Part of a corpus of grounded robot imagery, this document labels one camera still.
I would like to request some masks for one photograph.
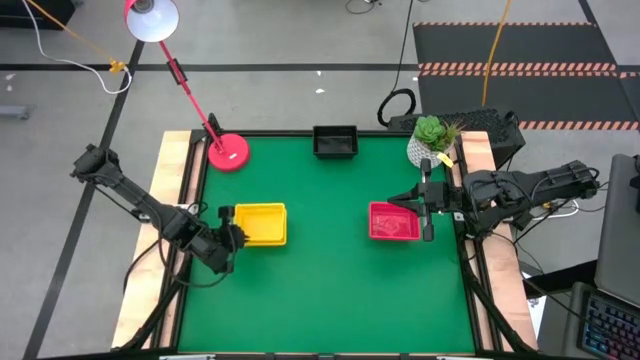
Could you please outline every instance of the desk lamp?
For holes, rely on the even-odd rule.
[[[167,57],[171,73],[176,82],[184,89],[198,112],[202,124],[211,135],[213,143],[208,151],[209,163],[220,171],[239,170],[249,161],[249,144],[237,134],[218,135],[221,130],[215,117],[211,114],[211,122],[207,120],[198,101],[191,94],[187,78],[180,68],[180,64],[171,56],[164,43],[164,40],[178,28],[178,19],[178,8],[172,0],[125,0],[124,20],[129,32],[138,40],[160,43],[160,48]]]

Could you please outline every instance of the concrete floor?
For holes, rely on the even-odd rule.
[[[619,64],[640,64],[640,11],[635,0],[589,0]],[[361,16],[343,0],[178,1],[182,21],[167,44],[183,64],[396,63],[408,2],[385,0]],[[504,0],[416,2],[415,21],[497,21]],[[79,33],[128,61],[135,41],[122,24],[121,4],[85,0],[70,21]],[[585,21],[577,0],[515,0],[511,21]],[[409,32],[405,62],[415,63]],[[196,40],[206,37],[208,40]],[[43,32],[52,56],[86,63],[104,59],[67,34]],[[48,63],[31,30],[0,29],[0,63]],[[147,44],[142,63],[164,63]],[[120,78],[104,76],[111,89]],[[206,111],[237,129],[310,128],[356,124],[379,128],[380,101],[393,85],[388,71],[282,71],[189,73]],[[417,88],[412,71],[400,86]],[[317,94],[317,89],[325,90]],[[68,177],[72,162],[97,143],[115,97],[102,93],[85,72],[0,72],[0,102],[37,104],[28,121],[0,120],[0,356],[21,358],[53,269],[69,231],[82,186]],[[391,104],[397,114],[406,104]],[[112,143],[125,173],[148,188],[165,130],[192,129],[198,119],[166,72],[135,76]],[[512,169],[535,171],[579,159],[606,178],[615,153],[640,153],[636,132],[525,131],[527,146]],[[584,202],[597,208],[604,194]],[[522,241],[545,271],[596,256],[602,213],[549,221]],[[107,351],[119,312],[122,277],[139,226],[96,195],[40,356]],[[522,260],[531,263],[523,254]]]

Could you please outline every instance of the orange striped tape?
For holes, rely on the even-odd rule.
[[[633,121],[521,121],[523,130],[637,130]]]
[[[620,79],[624,78],[632,78],[632,77],[640,77],[640,72],[621,72]]]
[[[498,26],[500,23],[495,21],[429,21],[429,22],[415,22],[413,23],[413,27],[418,26]],[[508,22],[505,23],[506,26],[593,26],[597,27],[598,25],[592,24],[590,22]]]
[[[420,76],[484,76],[487,71],[487,64],[478,62],[429,62],[420,64],[420,69]],[[492,76],[618,77],[618,73],[615,70],[616,65],[610,63],[493,63],[491,65]]]

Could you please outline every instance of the wooden board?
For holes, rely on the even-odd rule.
[[[164,134],[149,191],[161,202],[175,204],[178,201],[190,136],[190,131],[168,131]],[[486,133],[465,132],[462,134],[462,142],[469,172],[483,169],[495,170],[489,138]],[[204,156],[204,148],[200,143],[199,148],[196,148],[194,168],[188,183],[187,203],[194,200],[196,179],[200,172],[199,160],[202,159],[202,156]],[[457,167],[454,169],[454,181],[457,184],[460,183],[460,173]],[[511,238],[507,225],[500,225],[495,231]],[[157,232],[151,225],[143,225],[134,258],[152,244],[156,240],[156,236]],[[487,238],[483,246],[496,305],[522,339],[529,346],[537,348],[529,308],[522,287],[518,258],[513,246],[498,236]],[[472,261],[472,267],[475,271],[475,261]],[[159,259],[157,250],[150,252],[142,259],[132,272],[113,339],[114,347],[126,343],[146,320],[158,301],[163,273],[164,266]],[[479,301],[476,301],[476,307],[481,322],[484,348],[491,349],[487,314]],[[167,321],[165,321],[165,331],[163,331],[161,339],[162,345],[169,344],[174,313],[175,307],[171,306],[165,316]],[[503,344],[505,349],[509,349],[509,345],[504,339]]]
[[[493,162],[493,154],[491,153],[491,145],[489,144],[489,136],[486,132],[470,131],[463,133],[462,147],[468,172],[496,169]],[[455,184],[460,185],[462,181],[457,167],[454,169],[453,177]],[[494,232],[512,239],[511,231],[506,224],[500,224]],[[513,329],[522,337],[522,340],[532,348],[537,349],[538,344],[531,322],[531,315],[529,314],[527,297],[522,286],[518,256],[513,245],[508,243],[506,239],[494,235],[484,240],[483,248],[489,270],[494,303]],[[473,246],[470,242],[467,243],[467,252],[469,252],[469,256],[474,254]],[[471,265],[474,272],[476,272],[476,260],[472,260]],[[480,332],[483,347],[492,349],[487,313],[477,298],[476,308],[478,309],[478,317],[481,324]],[[502,344],[505,350],[511,349],[504,338],[502,339]]]

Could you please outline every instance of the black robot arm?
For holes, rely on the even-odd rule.
[[[533,219],[533,208],[556,199],[588,199],[596,195],[600,184],[598,171],[573,161],[561,167],[525,174],[520,171],[476,171],[466,175],[462,187],[431,182],[431,162],[421,163],[422,182],[407,193],[393,196],[389,203],[424,216],[425,241],[433,240],[432,212],[461,212],[471,235],[493,230],[507,218],[517,229]]]
[[[184,252],[192,253],[214,273],[233,271],[229,256],[244,247],[242,230],[231,224],[234,208],[221,207],[218,216],[222,225],[215,229],[188,210],[165,205],[129,180],[120,169],[118,155],[112,150],[88,145],[87,151],[74,162],[72,177],[113,189],[139,211],[147,214],[162,238]]]

